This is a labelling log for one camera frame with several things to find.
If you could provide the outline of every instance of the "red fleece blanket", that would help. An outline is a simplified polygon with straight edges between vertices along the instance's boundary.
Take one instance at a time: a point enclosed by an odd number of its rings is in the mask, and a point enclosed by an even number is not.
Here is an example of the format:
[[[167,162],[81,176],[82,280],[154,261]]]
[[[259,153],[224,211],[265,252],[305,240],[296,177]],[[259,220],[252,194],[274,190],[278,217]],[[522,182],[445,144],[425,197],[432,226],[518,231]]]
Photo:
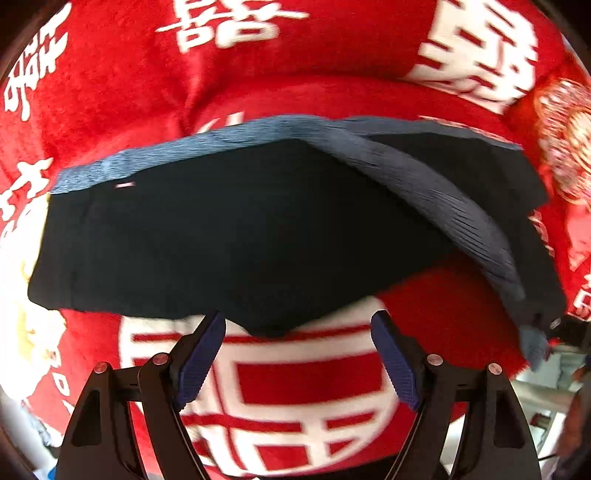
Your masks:
[[[576,83],[556,92],[564,78]],[[559,168],[574,161],[570,174],[587,181],[589,78],[527,0],[72,1],[1,89],[0,255],[61,169],[124,148],[284,113],[433,118],[524,144],[552,198],[532,221],[570,311],[591,315],[590,197]],[[546,125],[556,112],[558,123]],[[552,138],[563,141],[562,157]],[[459,254],[378,297],[281,340],[230,324],[183,411],[214,478],[343,469],[399,451],[414,416],[369,338],[383,304],[404,333],[453,364],[496,361],[509,374],[524,366],[514,325]],[[95,363],[140,365],[199,321],[60,313],[58,347],[27,375],[33,410],[62,432]],[[16,336],[35,336],[16,323]],[[146,467],[157,472],[141,410],[132,412]]]

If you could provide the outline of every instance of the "white chinese character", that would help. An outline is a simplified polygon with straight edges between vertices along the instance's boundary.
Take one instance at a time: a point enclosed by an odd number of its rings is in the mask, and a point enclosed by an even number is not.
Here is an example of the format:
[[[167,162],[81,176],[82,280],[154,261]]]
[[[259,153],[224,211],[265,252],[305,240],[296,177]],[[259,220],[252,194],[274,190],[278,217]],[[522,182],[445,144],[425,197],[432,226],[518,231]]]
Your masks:
[[[405,78],[501,113],[534,86],[533,26],[496,0],[457,1],[438,1],[430,42],[418,51],[440,67],[418,64]]]
[[[29,165],[26,162],[19,162],[17,164],[18,170],[21,172],[21,176],[17,178],[16,182],[12,185],[11,190],[14,192],[27,183],[31,184],[31,188],[27,192],[27,198],[34,198],[40,191],[45,189],[49,184],[49,179],[45,179],[41,176],[41,170],[47,170],[49,165],[53,162],[53,158],[46,160],[39,160],[33,165]]]
[[[376,362],[368,371],[362,361],[370,355],[377,355],[369,323],[371,316],[382,308],[383,304],[376,298],[360,300],[297,329],[303,336],[310,335],[309,338],[288,342],[259,343],[238,325],[227,322],[226,339],[197,399],[181,413],[196,417],[194,423],[188,425],[191,439],[204,439],[212,461],[225,475],[232,476],[303,474],[330,467],[362,451],[384,431],[398,407],[398,397],[381,363]],[[139,363],[139,359],[169,352],[174,346],[171,333],[189,333],[200,320],[201,317],[191,317],[154,322],[123,317],[119,329],[121,367],[132,367]],[[342,366],[337,367],[340,362],[343,362]],[[330,364],[332,372],[339,371],[333,368],[340,368],[343,375],[351,373],[352,369],[363,370],[365,375],[377,378],[378,383],[364,387],[367,391],[360,390],[344,398],[339,394],[332,399],[309,403],[283,399],[269,405],[244,398],[244,380],[258,381],[257,387],[262,391],[289,388],[290,382],[294,381],[289,377],[290,369],[310,363],[320,369]],[[264,378],[258,377],[248,377],[241,382],[240,367],[266,365],[287,372],[284,385],[269,385]],[[311,398],[314,398],[313,382],[301,378],[297,381],[302,382],[302,389],[310,391]],[[351,424],[342,422],[351,417],[358,419]],[[231,427],[233,418],[246,422],[245,426]],[[270,431],[270,423],[278,426],[299,424],[301,431]],[[342,443],[343,447],[331,452],[329,445],[335,443]],[[259,451],[260,447],[266,446],[303,447],[308,464],[271,469]],[[243,466],[237,464],[233,450]]]
[[[270,40],[279,36],[279,27],[268,22],[276,17],[293,18],[302,20],[308,18],[305,12],[292,12],[281,9],[277,2],[268,3],[270,0],[220,0],[228,12],[218,12],[217,7],[211,7],[216,0],[200,0],[188,2],[187,0],[174,0],[174,13],[180,20],[177,23],[161,27],[156,32],[165,32],[179,28],[177,32],[177,44],[182,53],[187,53],[191,48],[206,44],[216,39],[219,48],[230,48],[239,42]],[[267,2],[259,9],[249,9],[245,3]],[[192,17],[191,10],[209,7],[196,17]],[[229,19],[217,26],[217,31],[208,23],[216,19]]]
[[[12,218],[16,210],[16,207],[8,202],[10,197],[12,197],[12,190],[10,189],[0,193],[0,210],[2,210],[2,220],[5,222]]]
[[[47,73],[56,71],[56,58],[66,49],[68,33],[64,33],[57,41],[54,36],[57,27],[64,23],[71,10],[72,4],[66,4],[49,22],[41,27],[39,33],[26,46],[25,51],[8,75],[8,83],[4,90],[4,109],[16,112],[22,102],[21,120],[23,122],[29,120],[31,116],[31,106],[27,100],[25,89],[36,90],[39,79],[44,78]],[[46,37],[49,38],[47,49],[43,44]]]
[[[27,198],[34,198],[40,191],[44,190],[49,184],[49,179],[45,179],[41,176],[41,170],[46,170],[49,165],[53,162],[53,158],[46,160],[39,160],[34,165],[29,165],[26,162],[19,162],[17,164],[18,170],[21,175],[16,179],[12,186],[5,192],[0,193],[0,210],[2,211],[2,220],[5,222],[9,221],[16,207],[11,205],[9,200],[12,197],[12,192],[16,192],[18,189],[24,187],[27,183],[31,184],[31,188],[27,192]]]

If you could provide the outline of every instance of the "black cloth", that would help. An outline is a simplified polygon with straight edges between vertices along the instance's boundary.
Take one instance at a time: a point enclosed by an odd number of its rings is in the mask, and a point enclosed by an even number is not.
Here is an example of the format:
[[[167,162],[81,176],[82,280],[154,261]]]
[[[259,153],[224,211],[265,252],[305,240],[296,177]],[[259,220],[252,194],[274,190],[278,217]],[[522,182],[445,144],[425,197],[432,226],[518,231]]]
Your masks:
[[[440,134],[376,135],[372,140],[429,165],[495,221],[509,244],[527,301],[515,306],[523,323],[547,330],[566,311],[554,262],[528,216],[548,201],[538,174],[520,150],[477,138]]]
[[[452,249],[386,188],[285,140],[52,196],[28,294],[48,309],[135,317],[218,309],[277,336]]]

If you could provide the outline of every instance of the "red fabric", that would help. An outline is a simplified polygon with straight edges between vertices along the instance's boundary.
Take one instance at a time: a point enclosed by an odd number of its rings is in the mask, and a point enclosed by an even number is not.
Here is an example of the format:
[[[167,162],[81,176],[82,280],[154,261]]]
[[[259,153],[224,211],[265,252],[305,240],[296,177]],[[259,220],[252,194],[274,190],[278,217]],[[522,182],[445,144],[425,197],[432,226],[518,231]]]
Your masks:
[[[565,115],[557,117],[556,131],[559,133],[547,135],[545,131],[548,129],[542,122],[544,111],[540,108],[540,100],[555,95],[563,80],[571,81],[576,86],[577,94],[565,98]],[[547,109],[547,112],[552,111],[556,111],[554,106]],[[584,173],[585,159],[588,162],[591,158],[589,144],[585,145],[569,131],[576,112],[582,112],[583,115],[578,126],[579,136],[591,139],[591,79],[577,60],[569,56],[526,97],[508,109],[505,122],[521,138],[528,158],[550,194],[551,202],[540,208],[538,213],[543,238],[553,251],[556,268],[569,301],[569,312],[587,320],[591,318],[591,294],[588,294],[591,288],[589,278],[585,278],[591,271],[591,203],[589,197],[573,197],[565,193],[548,163],[547,148],[541,148],[541,141],[551,137],[565,140],[570,150],[569,161],[575,157],[580,160],[576,171],[577,177],[582,178],[580,175]]]

